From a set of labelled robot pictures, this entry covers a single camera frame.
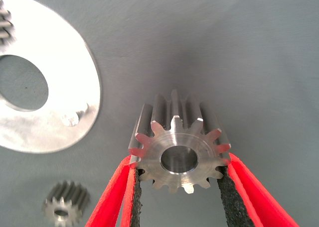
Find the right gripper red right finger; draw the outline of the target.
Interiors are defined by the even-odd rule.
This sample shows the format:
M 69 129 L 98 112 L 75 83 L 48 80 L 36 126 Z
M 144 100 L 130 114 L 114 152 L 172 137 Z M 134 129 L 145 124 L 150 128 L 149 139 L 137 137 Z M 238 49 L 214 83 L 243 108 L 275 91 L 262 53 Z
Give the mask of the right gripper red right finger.
M 233 153 L 218 179 L 229 227 L 297 227 L 297 222 L 277 202 L 250 169 Z

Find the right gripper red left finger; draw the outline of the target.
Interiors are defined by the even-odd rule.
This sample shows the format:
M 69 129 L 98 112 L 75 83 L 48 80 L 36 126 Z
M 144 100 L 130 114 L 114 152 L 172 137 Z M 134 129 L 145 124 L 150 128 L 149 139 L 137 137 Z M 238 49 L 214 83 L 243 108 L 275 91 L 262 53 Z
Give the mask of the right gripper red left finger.
M 140 226 L 142 190 L 139 173 L 130 167 L 130 160 L 127 156 L 120 162 L 85 226 L 114 227 L 119 214 L 120 226 Z

